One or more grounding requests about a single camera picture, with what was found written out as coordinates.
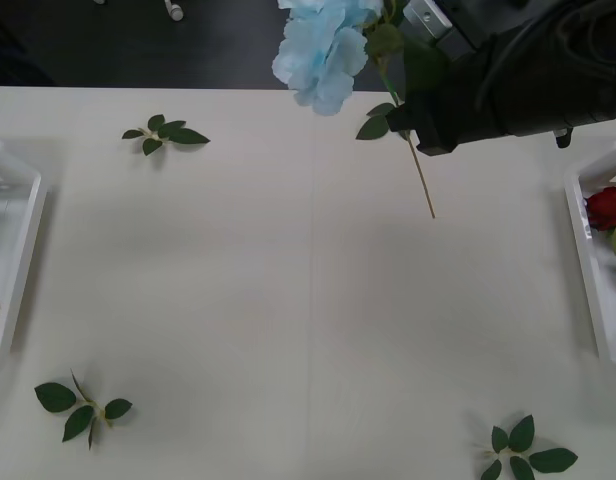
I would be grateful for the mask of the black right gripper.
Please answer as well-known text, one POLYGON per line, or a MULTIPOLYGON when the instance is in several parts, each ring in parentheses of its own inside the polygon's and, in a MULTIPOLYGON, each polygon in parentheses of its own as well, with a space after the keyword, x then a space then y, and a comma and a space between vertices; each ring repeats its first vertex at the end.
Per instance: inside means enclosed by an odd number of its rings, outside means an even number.
POLYGON ((511 134, 491 99, 477 95, 506 37, 491 37, 477 50, 451 61, 421 41, 404 45, 406 98, 386 115, 392 132, 416 131, 425 155, 452 153, 458 145, 511 134))

